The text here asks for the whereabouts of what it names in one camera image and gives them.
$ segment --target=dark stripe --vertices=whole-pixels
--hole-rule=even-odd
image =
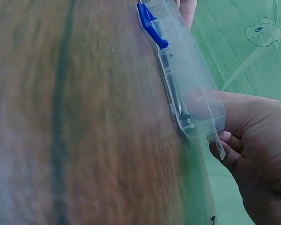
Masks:
[[[59,61],[57,65],[55,90],[53,97],[52,112],[52,201],[53,212],[58,225],[69,224],[67,218],[66,184],[64,175],[64,161],[66,157],[66,147],[62,139],[63,119],[62,100],[64,84],[67,76],[68,53],[73,29],[73,15],[76,0],[70,1],[69,12],[66,17],[65,30],[60,45]]]

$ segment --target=plastic organizer box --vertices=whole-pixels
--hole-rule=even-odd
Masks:
[[[185,26],[174,0],[142,0],[140,27],[160,63],[170,109],[188,139],[205,136],[220,145],[225,108],[198,44]]]

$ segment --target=metal screw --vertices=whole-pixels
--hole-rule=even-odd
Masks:
[[[215,225],[215,222],[217,220],[217,216],[212,216],[210,220],[211,220],[211,225]]]

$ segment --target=green fabric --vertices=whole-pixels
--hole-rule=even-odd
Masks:
[[[281,99],[281,0],[198,0],[191,32],[218,89]],[[218,224],[253,224],[231,175],[203,152]]]

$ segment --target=small metal part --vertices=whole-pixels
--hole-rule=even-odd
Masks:
[[[176,110],[179,115],[179,119],[186,123],[187,125],[191,125],[190,122],[191,115],[188,113],[184,100],[182,99],[182,95],[180,92],[179,87],[176,84],[176,77],[174,74],[168,75],[169,82],[170,82],[170,88],[172,90],[172,95],[174,98],[174,104],[176,106]]]
[[[215,225],[215,222],[217,221],[217,216],[212,216],[210,220],[211,220],[211,225]]]

